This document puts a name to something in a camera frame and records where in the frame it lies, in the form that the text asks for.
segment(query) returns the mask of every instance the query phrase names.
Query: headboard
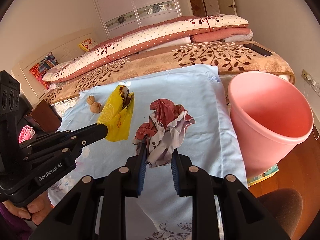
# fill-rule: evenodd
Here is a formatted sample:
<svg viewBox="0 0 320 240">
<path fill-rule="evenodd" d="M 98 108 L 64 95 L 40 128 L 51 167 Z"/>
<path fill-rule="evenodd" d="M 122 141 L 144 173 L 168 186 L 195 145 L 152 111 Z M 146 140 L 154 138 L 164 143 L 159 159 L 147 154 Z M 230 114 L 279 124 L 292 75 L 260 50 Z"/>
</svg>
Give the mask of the headboard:
<svg viewBox="0 0 320 240">
<path fill-rule="evenodd" d="M 29 72 L 29 69 L 41 61 L 50 51 L 59 63 L 79 57 L 84 54 L 84 51 L 79 48 L 78 44 L 88 38 L 99 42 L 93 29 L 87 28 L 42 45 L 14 65 L 11 69 L 11 75 L 20 82 L 21 91 L 32 106 L 36 106 L 43 99 L 47 90 Z"/>
</svg>

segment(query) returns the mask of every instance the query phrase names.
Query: human hand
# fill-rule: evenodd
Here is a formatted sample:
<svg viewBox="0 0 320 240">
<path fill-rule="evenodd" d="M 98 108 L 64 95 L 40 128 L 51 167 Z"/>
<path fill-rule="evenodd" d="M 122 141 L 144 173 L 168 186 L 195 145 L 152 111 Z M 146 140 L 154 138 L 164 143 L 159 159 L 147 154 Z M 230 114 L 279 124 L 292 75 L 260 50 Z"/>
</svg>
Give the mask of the human hand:
<svg viewBox="0 0 320 240">
<path fill-rule="evenodd" d="M 40 196 L 38 196 L 35 200 L 28 204 L 27 208 L 18 208 L 9 200 L 3 202 L 3 205 L 7 208 L 7 210 L 22 219 L 30 219 L 36 224 L 39 225 L 44 218 L 50 213 L 52 207 L 51 202 L 48 198 L 48 191 L 45 191 Z"/>
</svg>

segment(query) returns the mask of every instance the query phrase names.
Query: purple sleeve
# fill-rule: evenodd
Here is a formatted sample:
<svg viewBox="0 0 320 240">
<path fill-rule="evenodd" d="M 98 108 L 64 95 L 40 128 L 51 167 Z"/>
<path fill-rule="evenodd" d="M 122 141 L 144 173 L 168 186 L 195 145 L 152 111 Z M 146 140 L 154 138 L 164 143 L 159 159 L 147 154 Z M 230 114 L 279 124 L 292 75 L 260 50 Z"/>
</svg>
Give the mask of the purple sleeve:
<svg viewBox="0 0 320 240">
<path fill-rule="evenodd" d="M 7 223 L 7 227 L 18 237 L 18 239 L 28 240 L 32 230 L 23 219 L 12 215 L 2 203 L 0 203 L 0 214 Z"/>
</svg>

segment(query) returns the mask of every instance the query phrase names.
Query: power strip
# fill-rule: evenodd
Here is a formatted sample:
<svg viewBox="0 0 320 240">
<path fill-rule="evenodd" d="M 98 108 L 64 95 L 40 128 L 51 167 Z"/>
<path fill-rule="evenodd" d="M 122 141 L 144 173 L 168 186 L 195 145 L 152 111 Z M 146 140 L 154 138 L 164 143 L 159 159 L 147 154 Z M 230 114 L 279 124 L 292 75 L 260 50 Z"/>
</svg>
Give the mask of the power strip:
<svg viewBox="0 0 320 240">
<path fill-rule="evenodd" d="M 304 78 L 304 80 L 311 85 L 312 89 L 320 96 L 320 82 L 315 80 L 307 71 L 302 69 L 301 76 Z"/>
</svg>

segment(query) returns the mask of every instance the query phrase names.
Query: pink trash can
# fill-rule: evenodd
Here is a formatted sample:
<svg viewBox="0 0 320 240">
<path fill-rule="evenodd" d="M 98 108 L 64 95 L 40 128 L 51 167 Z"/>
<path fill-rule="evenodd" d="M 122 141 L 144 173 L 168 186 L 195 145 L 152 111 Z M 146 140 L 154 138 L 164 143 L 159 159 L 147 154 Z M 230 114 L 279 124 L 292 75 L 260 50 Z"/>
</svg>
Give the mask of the pink trash can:
<svg viewBox="0 0 320 240">
<path fill-rule="evenodd" d="M 247 178 L 275 165 L 312 131 L 309 103 L 294 85 L 276 75 L 241 73 L 231 80 L 228 96 Z"/>
</svg>

